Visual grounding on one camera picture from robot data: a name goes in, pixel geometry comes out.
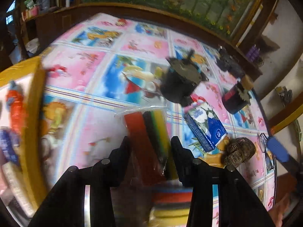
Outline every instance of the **metal screw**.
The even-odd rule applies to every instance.
[[[103,160],[101,160],[101,163],[104,164],[104,165],[108,165],[110,163],[110,160],[109,159],[103,159]]]
[[[195,158],[192,160],[192,162],[195,164],[195,165],[199,165],[202,163],[202,160],[200,160],[199,158]]]
[[[236,168],[233,165],[226,166],[226,169],[229,170],[230,172],[234,172],[236,170]]]
[[[69,168],[68,168],[68,170],[69,170],[69,172],[74,172],[75,170],[77,170],[77,167],[76,166],[70,166]]]

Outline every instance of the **blue and white tissue pack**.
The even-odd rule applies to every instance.
[[[190,109],[184,118],[205,152],[214,150],[227,134],[223,124],[207,102]]]

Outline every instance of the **brown fuzzy object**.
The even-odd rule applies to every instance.
[[[247,162],[255,154],[256,147],[248,138],[239,137],[230,141],[226,151],[225,165],[233,165],[237,168],[241,163]]]

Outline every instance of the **eyeglasses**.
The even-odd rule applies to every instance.
[[[267,169],[268,170],[274,169],[275,168],[275,165],[273,164],[274,160],[272,162],[272,160],[270,159],[270,157],[266,151],[267,137],[264,133],[261,133],[260,135],[258,135],[258,144],[259,144],[259,147],[260,147],[262,153],[265,156],[265,163],[266,163]]]

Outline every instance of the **table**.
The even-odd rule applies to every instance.
[[[213,107],[230,138],[247,137],[255,144],[255,155],[238,170],[269,210],[275,198],[275,170],[267,170],[258,145],[258,134],[268,133],[255,94],[250,92],[250,106],[229,114],[221,98],[237,80],[218,68],[217,50],[173,30],[103,13],[77,24],[41,54],[48,71],[41,139],[49,187],[70,165],[92,166],[119,147],[127,129],[114,113],[132,106],[167,105],[169,136],[177,135],[195,157],[222,167],[224,152],[217,148],[203,152],[181,106],[166,102],[157,92],[159,76],[169,66],[166,57],[181,59],[190,49],[195,50],[193,61],[209,78],[196,88],[192,98],[195,102],[206,100]],[[214,193],[213,225],[218,224],[218,201]]]

